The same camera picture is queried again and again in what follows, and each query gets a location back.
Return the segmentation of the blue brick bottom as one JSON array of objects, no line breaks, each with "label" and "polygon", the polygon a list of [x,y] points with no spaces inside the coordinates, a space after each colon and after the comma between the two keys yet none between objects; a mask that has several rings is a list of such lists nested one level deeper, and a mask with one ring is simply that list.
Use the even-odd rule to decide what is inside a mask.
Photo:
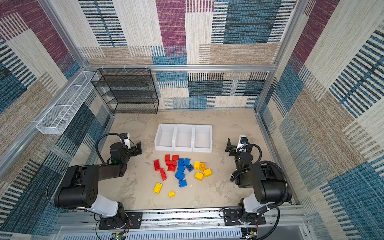
[{"label": "blue brick bottom", "polygon": [[188,184],[187,184],[187,181],[186,181],[186,180],[179,181],[179,187],[180,187],[180,188],[186,187],[187,185],[188,185]]}]

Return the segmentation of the blue large square brick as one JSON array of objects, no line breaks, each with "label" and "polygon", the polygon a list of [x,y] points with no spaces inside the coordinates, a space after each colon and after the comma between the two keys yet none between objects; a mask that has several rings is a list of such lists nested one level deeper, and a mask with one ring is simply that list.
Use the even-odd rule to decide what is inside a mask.
[{"label": "blue large square brick", "polygon": [[176,178],[179,178],[181,175],[183,175],[184,172],[183,171],[177,171],[176,174],[175,174],[175,177]]}]

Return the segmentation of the white bin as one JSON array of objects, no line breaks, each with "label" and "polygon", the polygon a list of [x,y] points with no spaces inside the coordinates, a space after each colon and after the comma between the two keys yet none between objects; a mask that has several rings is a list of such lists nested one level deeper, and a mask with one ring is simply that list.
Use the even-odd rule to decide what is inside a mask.
[{"label": "white bin", "polygon": [[159,124],[155,137],[156,151],[173,151],[176,124]]},{"label": "white bin", "polygon": [[193,125],[176,125],[175,150],[179,152],[192,151]]},{"label": "white bin", "polygon": [[194,152],[211,153],[213,147],[213,128],[209,125],[195,125]]}]

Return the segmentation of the blue long studded brick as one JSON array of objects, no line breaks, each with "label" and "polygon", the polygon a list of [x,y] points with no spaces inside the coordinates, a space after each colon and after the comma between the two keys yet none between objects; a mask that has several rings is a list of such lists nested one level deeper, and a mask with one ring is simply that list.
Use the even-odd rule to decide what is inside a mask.
[{"label": "blue long studded brick", "polygon": [[184,166],[184,159],[179,159],[178,166],[183,167]]}]

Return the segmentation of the yellow studded brick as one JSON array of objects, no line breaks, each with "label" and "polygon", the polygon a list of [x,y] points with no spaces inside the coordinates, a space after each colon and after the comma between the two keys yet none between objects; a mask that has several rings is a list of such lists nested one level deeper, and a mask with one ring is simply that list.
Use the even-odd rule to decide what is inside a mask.
[{"label": "yellow studded brick", "polygon": [[196,180],[202,181],[203,178],[204,178],[204,174],[203,173],[196,172],[196,174],[195,174],[195,179]]}]

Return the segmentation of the red long curved brick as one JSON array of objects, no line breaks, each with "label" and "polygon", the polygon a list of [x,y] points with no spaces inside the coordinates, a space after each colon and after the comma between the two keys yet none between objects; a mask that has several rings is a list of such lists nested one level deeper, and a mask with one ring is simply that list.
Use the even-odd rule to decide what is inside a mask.
[{"label": "red long curved brick", "polygon": [[163,181],[167,180],[167,175],[166,175],[165,169],[160,168],[160,173],[161,173],[162,180]]}]

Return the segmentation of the small yellow brick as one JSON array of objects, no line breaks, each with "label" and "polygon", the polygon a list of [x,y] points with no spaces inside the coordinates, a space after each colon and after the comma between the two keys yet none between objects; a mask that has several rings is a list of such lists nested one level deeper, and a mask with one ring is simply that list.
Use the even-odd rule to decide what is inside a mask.
[{"label": "small yellow brick", "polygon": [[170,198],[172,198],[172,197],[174,197],[176,194],[175,194],[174,191],[171,191],[171,192],[168,193],[168,195],[169,195]]}]

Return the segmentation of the red square brick studs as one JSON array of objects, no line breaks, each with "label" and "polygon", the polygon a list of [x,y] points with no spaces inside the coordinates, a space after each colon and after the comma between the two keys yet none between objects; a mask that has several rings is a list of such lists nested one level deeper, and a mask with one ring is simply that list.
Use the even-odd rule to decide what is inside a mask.
[{"label": "red square brick studs", "polygon": [[177,168],[176,165],[169,165],[169,166],[168,166],[168,171],[169,171],[169,172],[175,172],[175,171],[176,171],[176,168]]}]

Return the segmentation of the yellow tall brick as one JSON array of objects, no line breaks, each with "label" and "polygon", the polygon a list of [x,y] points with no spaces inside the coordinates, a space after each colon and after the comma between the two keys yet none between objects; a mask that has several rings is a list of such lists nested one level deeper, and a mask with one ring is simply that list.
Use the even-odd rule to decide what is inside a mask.
[{"label": "yellow tall brick", "polygon": [[197,170],[197,171],[199,171],[200,170],[200,162],[199,161],[195,161],[194,162],[194,168],[195,168],[195,170]]}]

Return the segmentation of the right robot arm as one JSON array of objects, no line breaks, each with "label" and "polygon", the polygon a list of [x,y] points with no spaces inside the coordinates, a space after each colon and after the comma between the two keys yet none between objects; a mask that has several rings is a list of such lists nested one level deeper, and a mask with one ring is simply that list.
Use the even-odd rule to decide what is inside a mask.
[{"label": "right robot arm", "polygon": [[228,140],[225,152],[234,157],[236,164],[230,182],[239,188],[253,189],[250,196],[240,200],[235,210],[224,210],[224,218],[231,225],[264,224],[264,213],[291,201],[292,190],[287,176],[276,163],[262,160],[258,145],[241,136],[237,145]]}]

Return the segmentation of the middle white bin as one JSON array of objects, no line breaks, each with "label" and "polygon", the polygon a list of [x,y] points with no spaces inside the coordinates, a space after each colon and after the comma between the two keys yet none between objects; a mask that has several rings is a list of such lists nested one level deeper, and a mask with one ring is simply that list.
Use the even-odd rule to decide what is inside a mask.
[{"label": "middle white bin", "polygon": [[179,152],[192,151],[193,125],[176,125],[175,150]]}]

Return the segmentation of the yellow hollow brick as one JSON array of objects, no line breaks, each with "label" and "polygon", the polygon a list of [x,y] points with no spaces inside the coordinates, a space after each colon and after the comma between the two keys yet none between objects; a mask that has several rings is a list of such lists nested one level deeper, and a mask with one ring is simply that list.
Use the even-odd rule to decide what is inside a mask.
[{"label": "yellow hollow brick", "polygon": [[200,171],[205,171],[207,169],[206,167],[206,164],[205,163],[200,163]]}]

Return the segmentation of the blue tall brick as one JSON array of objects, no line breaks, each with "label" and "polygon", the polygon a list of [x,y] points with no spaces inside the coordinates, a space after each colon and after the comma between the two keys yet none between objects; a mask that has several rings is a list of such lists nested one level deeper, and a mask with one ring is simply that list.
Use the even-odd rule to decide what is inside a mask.
[{"label": "blue tall brick", "polygon": [[188,166],[188,165],[190,165],[190,161],[191,161],[190,159],[185,158],[185,159],[184,159],[184,162],[183,162],[183,165],[184,165],[184,166]]}]

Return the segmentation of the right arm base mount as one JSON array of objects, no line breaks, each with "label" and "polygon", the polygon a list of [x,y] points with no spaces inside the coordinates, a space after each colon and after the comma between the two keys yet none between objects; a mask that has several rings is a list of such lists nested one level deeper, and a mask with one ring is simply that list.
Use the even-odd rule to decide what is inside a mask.
[{"label": "right arm base mount", "polygon": [[223,218],[226,226],[240,226],[240,225],[265,225],[266,219],[262,214],[242,213],[240,214],[237,209],[223,209]]}]

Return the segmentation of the left white bin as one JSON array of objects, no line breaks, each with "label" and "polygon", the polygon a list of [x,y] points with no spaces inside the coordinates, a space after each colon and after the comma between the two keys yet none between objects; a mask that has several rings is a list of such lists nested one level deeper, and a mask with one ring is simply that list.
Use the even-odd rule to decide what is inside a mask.
[{"label": "left white bin", "polygon": [[159,124],[155,137],[156,151],[173,151],[176,124]]}]

